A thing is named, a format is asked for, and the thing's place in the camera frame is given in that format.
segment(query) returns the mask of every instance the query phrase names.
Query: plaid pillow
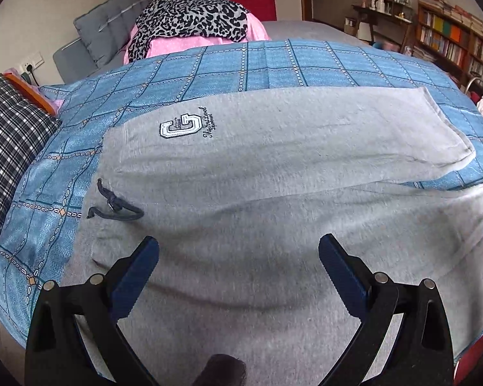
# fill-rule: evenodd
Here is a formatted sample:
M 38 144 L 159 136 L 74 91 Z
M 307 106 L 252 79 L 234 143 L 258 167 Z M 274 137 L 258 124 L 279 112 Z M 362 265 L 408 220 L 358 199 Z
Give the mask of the plaid pillow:
M 0 75 L 0 231 L 20 179 L 59 124 Z

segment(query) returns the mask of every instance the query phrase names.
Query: gray bed sheet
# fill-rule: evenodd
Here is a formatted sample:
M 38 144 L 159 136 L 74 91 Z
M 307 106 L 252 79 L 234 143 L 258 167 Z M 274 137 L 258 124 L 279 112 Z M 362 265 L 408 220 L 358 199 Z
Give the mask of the gray bed sheet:
M 301 20 L 278 20 L 277 22 L 262 23 L 265 26 L 268 36 L 273 41 L 295 38 L 348 43 L 354 46 L 367 46 L 366 43 L 360 41 L 358 38 L 323 23 L 303 22 Z

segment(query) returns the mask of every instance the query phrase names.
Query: metal screw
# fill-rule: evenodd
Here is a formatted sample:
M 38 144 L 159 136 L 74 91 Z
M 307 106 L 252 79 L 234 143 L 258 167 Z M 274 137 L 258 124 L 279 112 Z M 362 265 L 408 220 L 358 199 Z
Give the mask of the metal screw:
M 377 272 L 374 274 L 374 278 L 378 283 L 384 284 L 388 281 L 388 276 L 385 273 Z
M 104 276 L 101 274 L 94 274 L 90 277 L 90 283 L 92 285 L 99 285 L 104 280 Z
M 43 290 L 52 290 L 55 287 L 55 281 L 49 280 L 46 281 L 43 285 Z
M 426 278 L 424 280 L 424 285 L 428 288 L 428 289 L 434 289 L 435 288 L 435 282 L 432 281 L 430 278 Z

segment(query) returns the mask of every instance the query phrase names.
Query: leopard print fabric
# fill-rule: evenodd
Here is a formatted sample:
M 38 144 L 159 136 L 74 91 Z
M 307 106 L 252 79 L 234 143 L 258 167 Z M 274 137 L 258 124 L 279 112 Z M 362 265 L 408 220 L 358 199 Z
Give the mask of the leopard print fabric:
M 154 0 L 136 19 L 138 33 L 129 46 L 129 62 L 142 60 L 158 37 L 224 37 L 233 42 L 247 35 L 247 14 L 230 0 Z

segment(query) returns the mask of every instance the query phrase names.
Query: blue bedspread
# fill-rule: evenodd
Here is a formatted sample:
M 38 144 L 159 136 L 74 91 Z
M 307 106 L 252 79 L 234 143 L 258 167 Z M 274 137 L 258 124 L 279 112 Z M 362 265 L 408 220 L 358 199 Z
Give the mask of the blue bedspread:
M 299 40 L 235 43 L 44 87 L 50 99 L 65 100 L 63 124 L 22 178 L 0 236 L 0 320 L 14 338 L 26 344 L 41 286 L 60 281 L 70 259 L 82 199 L 108 129 L 183 100 L 294 86 L 427 87 L 477 155 L 463 170 L 411 184 L 453 190 L 483 182 L 483 118 L 473 103 L 433 64 L 371 47 Z

